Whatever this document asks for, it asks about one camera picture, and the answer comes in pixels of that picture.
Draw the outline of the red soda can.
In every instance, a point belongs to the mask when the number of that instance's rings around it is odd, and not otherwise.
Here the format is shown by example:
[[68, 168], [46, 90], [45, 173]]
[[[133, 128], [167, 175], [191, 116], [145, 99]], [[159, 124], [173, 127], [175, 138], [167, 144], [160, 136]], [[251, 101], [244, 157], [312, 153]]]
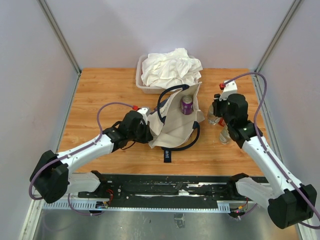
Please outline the red soda can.
[[226, 125], [226, 123], [222, 117], [219, 119], [218, 124], [222, 127], [224, 127]]

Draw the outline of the green cap glass bottle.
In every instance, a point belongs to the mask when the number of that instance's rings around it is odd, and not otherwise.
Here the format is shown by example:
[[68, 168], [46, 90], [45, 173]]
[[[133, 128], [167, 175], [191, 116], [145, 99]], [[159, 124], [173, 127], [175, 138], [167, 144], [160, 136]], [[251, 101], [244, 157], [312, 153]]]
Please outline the green cap glass bottle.
[[207, 112], [207, 120], [208, 120], [208, 123], [211, 124], [211, 125], [217, 125], [220, 120], [221, 120], [221, 117], [218, 117], [218, 116], [215, 116], [214, 115], [214, 107], [213, 107], [213, 104], [211, 104], [208, 108], [208, 112]]

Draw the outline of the cream canvas tote bag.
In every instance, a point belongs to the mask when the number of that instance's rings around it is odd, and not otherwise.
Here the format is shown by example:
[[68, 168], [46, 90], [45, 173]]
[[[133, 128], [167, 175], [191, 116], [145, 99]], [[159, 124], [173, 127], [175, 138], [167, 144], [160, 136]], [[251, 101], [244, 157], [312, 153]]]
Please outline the cream canvas tote bag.
[[[198, 93], [202, 83], [180, 84], [165, 89], [157, 100], [155, 109], [148, 115], [150, 132], [153, 136], [148, 144], [163, 150], [163, 162], [172, 162], [172, 152], [191, 148], [199, 139], [205, 116], [199, 107]], [[193, 98], [193, 112], [184, 115], [181, 109], [183, 96]]]

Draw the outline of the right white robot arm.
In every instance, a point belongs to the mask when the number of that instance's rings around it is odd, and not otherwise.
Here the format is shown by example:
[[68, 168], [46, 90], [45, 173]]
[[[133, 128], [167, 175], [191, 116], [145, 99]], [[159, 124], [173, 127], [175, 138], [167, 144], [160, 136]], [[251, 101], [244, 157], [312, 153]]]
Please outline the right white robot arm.
[[248, 102], [244, 95], [232, 93], [226, 99], [215, 94], [213, 114], [226, 124], [230, 138], [243, 149], [263, 172], [270, 187], [254, 181], [247, 174], [232, 176], [226, 188], [227, 196], [238, 200], [249, 198], [267, 210], [272, 222], [280, 229], [295, 224], [304, 224], [314, 215], [319, 216], [315, 204], [317, 191], [303, 184], [279, 160], [269, 147], [256, 123], [248, 119]]

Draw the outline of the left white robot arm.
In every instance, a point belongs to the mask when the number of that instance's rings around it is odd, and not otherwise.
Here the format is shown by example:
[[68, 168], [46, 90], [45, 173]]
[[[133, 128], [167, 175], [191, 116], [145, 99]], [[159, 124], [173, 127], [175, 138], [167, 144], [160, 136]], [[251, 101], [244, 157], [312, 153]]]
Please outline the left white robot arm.
[[76, 173], [83, 165], [99, 157], [124, 150], [129, 142], [147, 144], [153, 136], [148, 125], [147, 107], [128, 112], [122, 121], [101, 131], [98, 136], [70, 150], [44, 152], [30, 176], [31, 187], [51, 204], [64, 195], [89, 192], [96, 198], [107, 193], [107, 185], [97, 173]]

